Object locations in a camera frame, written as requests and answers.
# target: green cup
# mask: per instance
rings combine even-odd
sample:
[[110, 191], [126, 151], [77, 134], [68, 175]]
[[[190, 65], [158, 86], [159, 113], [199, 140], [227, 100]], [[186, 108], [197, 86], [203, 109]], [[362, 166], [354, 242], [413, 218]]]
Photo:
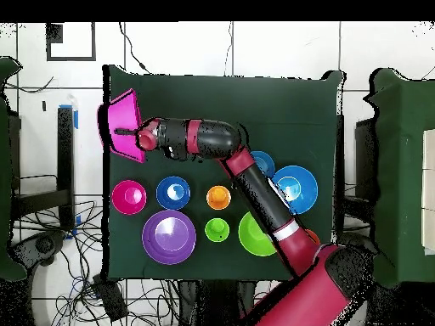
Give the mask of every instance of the green cup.
[[206, 236], [214, 243], [224, 241], [229, 236], [228, 223], [219, 217], [214, 217], [206, 224]]
[[268, 235], [262, 231], [250, 212], [241, 218], [239, 240], [247, 251], [256, 256], [270, 256], [276, 252]]

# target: purple bowl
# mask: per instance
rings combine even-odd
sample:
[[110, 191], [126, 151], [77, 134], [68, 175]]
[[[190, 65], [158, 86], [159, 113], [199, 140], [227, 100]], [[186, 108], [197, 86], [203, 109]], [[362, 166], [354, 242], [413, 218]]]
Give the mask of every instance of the purple bowl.
[[160, 211], [145, 223], [142, 243], [153, 260], [165, 265], [178, 264], [195, 248], [195, 227], [182, 212]]

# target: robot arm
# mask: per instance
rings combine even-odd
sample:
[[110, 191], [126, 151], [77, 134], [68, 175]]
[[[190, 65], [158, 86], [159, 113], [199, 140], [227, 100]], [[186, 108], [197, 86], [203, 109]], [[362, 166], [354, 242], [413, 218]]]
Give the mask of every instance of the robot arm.
[[315, 244], [230, 124], [154, 118], [137, 131], [115, 133], [134, 135], [143, 151], [162, 149], [174, 160], [186, 160], [188, 154], [218, 160], [233, 179], [294, 280], [291, 287], [275, 289], [254, 307], [248, 314], [251, 326], [329, 326], [359, 291], [366, 269], [361, 254]]

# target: pink bowl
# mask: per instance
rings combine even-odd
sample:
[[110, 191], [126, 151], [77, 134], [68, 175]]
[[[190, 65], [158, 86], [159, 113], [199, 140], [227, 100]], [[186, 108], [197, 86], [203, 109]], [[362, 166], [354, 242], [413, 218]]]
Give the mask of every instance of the pink bowl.
[[146, 203], [146, 192], [140, 183], [123, 180], [112, 191], [113, 206], [124, 215], [140, 212]]

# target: green panel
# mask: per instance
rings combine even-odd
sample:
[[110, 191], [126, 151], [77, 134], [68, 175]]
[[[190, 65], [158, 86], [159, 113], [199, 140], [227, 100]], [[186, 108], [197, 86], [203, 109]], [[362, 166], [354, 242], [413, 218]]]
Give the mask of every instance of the green panel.
[[[332, 224], [332, 174], [336, 141], [336, 92], [342, 73], [331, 72], [326, 80], [235, 78], [215, 76], [138, 76], [110, 67], [111, 98], [133, 88], [141, 116], [210, 119], [247, 128], [252, 150], [268, 152], [277, 169], [286, 165], [308, 168], [319, 183], [319, 198], [301, 216], [323, 242], [330, 241]], [[150, 259], [142, 246], [145, 222], [163, 210], [155, 198], [157, 184], [170, 175], [183, 177], [191, 198], [181, 210], [195, 225], [194, 253], [178, 265], [165, 266]], [[146, 154], [139, 164], [110, 155], [110, 188], [130, 178], [142, 183], [147, 205], [137, 215], [123, 216], [110, 205], [111, 278], [184, 279], [278, 279], [289, 278], [278, 256], [257, 257], [240, 244], [237, 229], [247, 212], [241, 197], [230, 189], [232, 200], [222, 211], [206, 203], [206, 192], [222, 184], [230, 187], [214, 160], [169, 160], [161, 152]], [[225, 219], [230, 235], [222, 243], [206, 238], [204, 227], [212, 217]]]
[[435, 257], [421, 246], [423, 132], [435, 128], [435, 81], [409, 81], [391, 69], [375, 76], [370, 101], [379, 109], [376, 242], [385, 256], [375, 260], [384, 286], [435, 281]]
[[23, 280], [27, 277], [26, 270], [8, 256], [7, 248], [12, 238], [10, 232], [10, 201], [12, 167], [9, 145], [8, 107], [5, 102], [3, 83], [18, 72], [20, 67], [11, 58], [0, 58], [0, 278], [9, 281]]

